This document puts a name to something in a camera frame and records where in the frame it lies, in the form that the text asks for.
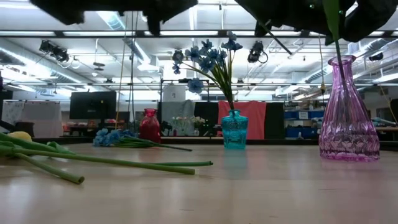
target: pink glass vase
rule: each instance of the pink glass vase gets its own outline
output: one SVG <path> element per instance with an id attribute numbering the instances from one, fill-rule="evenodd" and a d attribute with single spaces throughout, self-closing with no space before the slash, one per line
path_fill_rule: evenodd
<path id="1" fill-rule="evenodd" d="M 139 125 L 139 138 L 160 143 L 160 125 L 155 109 L 145 109 L 145 117 Z"/>
<path id="2" fill-rule="evenodd" d="M 379 159 L 379 138 L 354 85 L 351 65 L 355 59 L 342 56 L 344 80 L 337 58 L 329 61 L 333 66 L 333 89 L 319 135 L 320 155 L 326 159 L 366 162 Z"/>

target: vase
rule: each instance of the vase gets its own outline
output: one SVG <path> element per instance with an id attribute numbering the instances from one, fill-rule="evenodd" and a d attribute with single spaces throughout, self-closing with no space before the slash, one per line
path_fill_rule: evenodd
<path id="1" fill-rule="evenodd" d="M 155 109 L 145 109 L 145 117 L 139 125 L 139 137 L 160 143 L 160 125 L 155 117 Z"/>
<path id="2" fill-rule="evenodd" d="M 344 79 L 337 58 L 333 66 L 333 88 L 319 135 L 320 156 L 345 161 L 379 159 L 379 138 L 354 85 L 354 56 L 342 56 Z"/>
<path id="3" fill-rule="evenodd" d="M 240 110 L 230 110 L 229 116 L 221 119 L 225 149 L 245 149 L 248 135 L 248 118 Z"/>

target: table surface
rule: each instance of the table surface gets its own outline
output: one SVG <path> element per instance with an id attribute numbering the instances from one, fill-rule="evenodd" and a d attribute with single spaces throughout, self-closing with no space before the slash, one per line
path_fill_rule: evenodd
<path id="1" fill-rule="evenodd" d="M 81 154 L 144 162 L 208 161 L 196 175 L 35 157 L 86 180 L 76 185 L 16 159 L 0 166 L 1 224 L 395 223 L 398 154 L 321 160 L 317 146 L 92 148 Z"/>

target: teal glass vase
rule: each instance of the teal glass vase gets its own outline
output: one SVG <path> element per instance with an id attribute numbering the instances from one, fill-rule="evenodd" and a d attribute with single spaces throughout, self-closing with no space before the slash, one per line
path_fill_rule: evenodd
<path id="1" fill-rule="evenodd" d="M 245 149 L 248 121 L 240 110 L 230 110 L 229 116 L 221 119 L 225 149 Z"/>

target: monitor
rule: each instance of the monitor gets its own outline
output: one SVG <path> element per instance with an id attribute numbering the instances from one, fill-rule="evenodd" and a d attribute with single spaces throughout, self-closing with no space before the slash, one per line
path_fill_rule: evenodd
<path id="1" fill-rule="evenodd" d="M 116 92 L 76 92 L 70 97 L 70 119 L 115 119 Z"/>

